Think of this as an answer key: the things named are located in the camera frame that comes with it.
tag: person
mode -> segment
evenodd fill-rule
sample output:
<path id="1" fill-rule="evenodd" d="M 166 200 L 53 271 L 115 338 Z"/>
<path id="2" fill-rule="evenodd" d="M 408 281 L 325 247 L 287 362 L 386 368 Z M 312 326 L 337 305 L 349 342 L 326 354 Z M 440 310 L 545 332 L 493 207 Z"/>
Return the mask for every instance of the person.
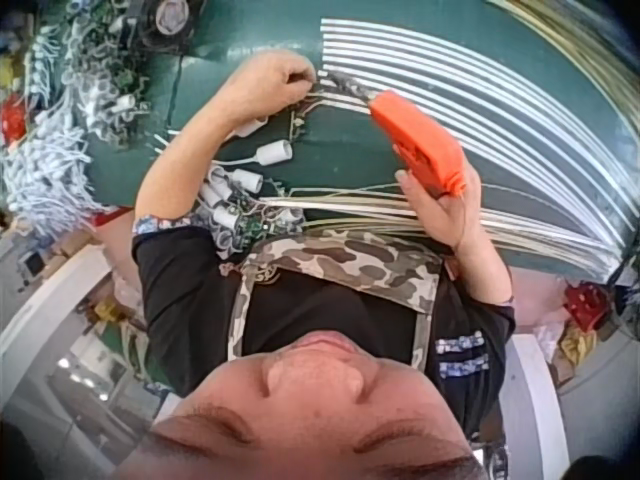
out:
<path id="1" fill-rule="evenodd" d="M 421 245 L 355 232 L 271 239 L 229 271 L 189 213 L 227 135 L 315 81 L 295 53 L 250 58 L 142 183 L 133 255 L 151 349 L 186 398 L 117 478 L 484 478 L 468 437 L 497 400 L 514 320 L 470 166 L 463 200 L 397 174 L 455 252 L 456 281 Z"/>

